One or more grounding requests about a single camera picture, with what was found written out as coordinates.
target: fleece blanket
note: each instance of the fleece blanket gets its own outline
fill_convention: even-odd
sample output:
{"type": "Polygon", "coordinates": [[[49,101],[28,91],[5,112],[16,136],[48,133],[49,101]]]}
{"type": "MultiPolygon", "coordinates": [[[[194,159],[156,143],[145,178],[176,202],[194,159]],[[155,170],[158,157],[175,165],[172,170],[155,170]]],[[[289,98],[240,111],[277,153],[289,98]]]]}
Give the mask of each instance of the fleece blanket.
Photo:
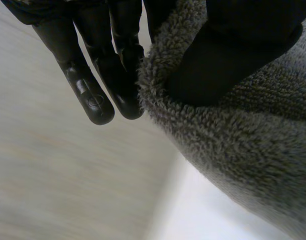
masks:
{"type": "Polygon", "coordinates": [[[231,199],[306,240],[306,20],[292,49],[217,105],[174,102],[164,83],[206,20],[205,0],[178,0],[139,70],[141,105],[231,199]]]}

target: hand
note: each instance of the hand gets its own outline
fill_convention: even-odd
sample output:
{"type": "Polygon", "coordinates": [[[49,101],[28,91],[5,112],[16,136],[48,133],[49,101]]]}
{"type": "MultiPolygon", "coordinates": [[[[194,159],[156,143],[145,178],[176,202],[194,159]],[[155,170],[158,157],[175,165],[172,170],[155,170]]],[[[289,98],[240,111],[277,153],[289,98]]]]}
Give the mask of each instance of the hand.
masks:
{"type": "MultiPolygon", "coordinates": [[[[1,0],[24,24],[32,25],[52,52],[89,119],[109,123],[115,110],[93,76],[79,46],[76,25],[112,100],[130,120],[143,112],[138,101],[137,69],[142,0],[1,0]],[[117,53],[112,45],[112,36],[117,53]]],[[[145,0],[152,39],[176,0],[145,0]]]]}

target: fuzzy texture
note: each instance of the fuzzy texture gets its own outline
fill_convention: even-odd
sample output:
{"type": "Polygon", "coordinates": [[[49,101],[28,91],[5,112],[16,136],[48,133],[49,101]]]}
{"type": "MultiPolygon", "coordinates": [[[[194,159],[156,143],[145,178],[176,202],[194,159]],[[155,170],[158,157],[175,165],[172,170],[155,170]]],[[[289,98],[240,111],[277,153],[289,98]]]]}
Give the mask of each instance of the fuzzy texture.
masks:
{"type": "Polygon", "coordinates": [[[141,105],[231,199],[295,240],[306,240],[306,21],[290,51],[217,106],[172,102],[164,82],[205,21],[204,0],[178,0],[139,70],[141,105]]]}

